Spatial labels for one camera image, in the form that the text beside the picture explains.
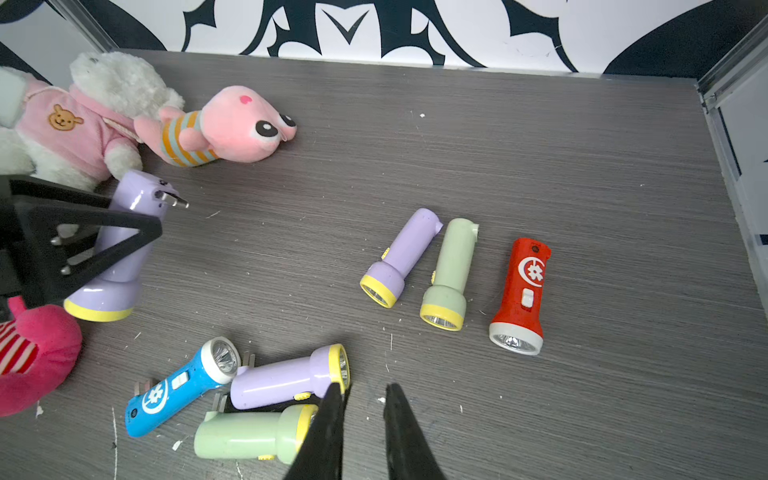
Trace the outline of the pink striped plush toy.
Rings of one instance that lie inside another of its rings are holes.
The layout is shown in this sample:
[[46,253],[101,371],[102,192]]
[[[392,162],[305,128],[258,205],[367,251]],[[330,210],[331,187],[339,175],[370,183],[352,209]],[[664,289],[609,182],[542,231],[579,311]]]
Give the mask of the pink striped plush toy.
[[295,121],[280,113],[256,91],[229,86],[202,109],[184,112],[166,106],[159,117],[134,119],[139,139],[170,165],[202,166],[216,160],[254,163],[294,139]]

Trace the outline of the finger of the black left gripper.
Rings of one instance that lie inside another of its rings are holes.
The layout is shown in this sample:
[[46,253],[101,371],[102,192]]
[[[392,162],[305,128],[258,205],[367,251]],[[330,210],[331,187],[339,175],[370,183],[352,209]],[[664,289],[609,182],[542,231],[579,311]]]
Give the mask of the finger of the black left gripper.
[[162,235],[158,216],[112,209],[117,198],[3,175],[1,299],[56,303]]

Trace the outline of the blue flashlight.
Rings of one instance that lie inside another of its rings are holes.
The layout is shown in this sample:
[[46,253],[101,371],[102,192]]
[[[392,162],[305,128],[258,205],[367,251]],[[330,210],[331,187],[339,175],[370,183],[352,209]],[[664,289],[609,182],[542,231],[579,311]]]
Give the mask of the blue flashlight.
[[132,438],[149,434],[206,392],[229,384],[240,366],[241,357],[232,341],[225,337],[208,340],[186,365],[128,402],[127,434]]

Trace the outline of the green flashlight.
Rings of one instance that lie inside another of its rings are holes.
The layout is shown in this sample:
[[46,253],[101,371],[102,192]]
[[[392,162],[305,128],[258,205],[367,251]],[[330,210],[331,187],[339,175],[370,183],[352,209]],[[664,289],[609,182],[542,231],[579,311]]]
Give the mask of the green flashlight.
[[423,321],[436,328],[463,328],[467,308],[464,292],[478,233],[479,225],[466,218],[454,218],[448,224],[419,312]]
[[290,465],[317,411],[313,404],[292,405],[282,412],[209,411],[195,433],[194,452],[202,459],[277,459]]

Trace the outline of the glasses doll plush toy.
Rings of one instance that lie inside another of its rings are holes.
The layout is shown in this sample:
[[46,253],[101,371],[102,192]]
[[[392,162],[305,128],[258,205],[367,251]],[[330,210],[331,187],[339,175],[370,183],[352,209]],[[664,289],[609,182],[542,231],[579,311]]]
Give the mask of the glasses doll plush toy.
[[57,305],[28,308],[8,300],[12,319],[1,326],[1,415],[35,405],[73,370],[82,347],[77,320]]

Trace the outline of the red flashlight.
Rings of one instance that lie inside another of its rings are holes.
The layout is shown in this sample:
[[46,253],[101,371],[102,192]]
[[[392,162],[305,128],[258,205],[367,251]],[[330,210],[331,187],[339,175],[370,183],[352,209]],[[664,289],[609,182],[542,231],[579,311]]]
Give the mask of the red flashlight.
[[536,356],[543,346],[539,315],[551,249],[531,238],[514,242],[499,311],[489,325],[489,339],[521,355]]

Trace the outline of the white teddy pink shirt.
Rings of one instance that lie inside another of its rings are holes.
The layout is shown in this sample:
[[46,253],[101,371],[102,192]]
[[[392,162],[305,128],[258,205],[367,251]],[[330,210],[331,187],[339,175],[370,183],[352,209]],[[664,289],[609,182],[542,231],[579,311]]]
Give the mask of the white teddy pink shirt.
[[183,97],[142,58],[82,53],[60,88],[1,70],[1,172],[94,191],[142,168],[135,118],[181,107]]

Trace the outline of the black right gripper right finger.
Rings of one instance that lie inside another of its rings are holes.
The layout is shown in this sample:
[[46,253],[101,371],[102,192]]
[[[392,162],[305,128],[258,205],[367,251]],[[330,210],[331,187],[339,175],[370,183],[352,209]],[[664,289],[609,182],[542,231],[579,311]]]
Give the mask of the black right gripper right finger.
[[446,480],[402,387],[386,388],[383,418],[390,480]]

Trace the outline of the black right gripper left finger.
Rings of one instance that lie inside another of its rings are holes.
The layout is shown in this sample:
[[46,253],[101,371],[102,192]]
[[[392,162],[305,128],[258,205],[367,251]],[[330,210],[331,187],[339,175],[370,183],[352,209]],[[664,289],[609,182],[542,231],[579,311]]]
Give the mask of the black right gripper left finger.
[[342,478],[346,400],[339,383],[332,383],[284,480]]

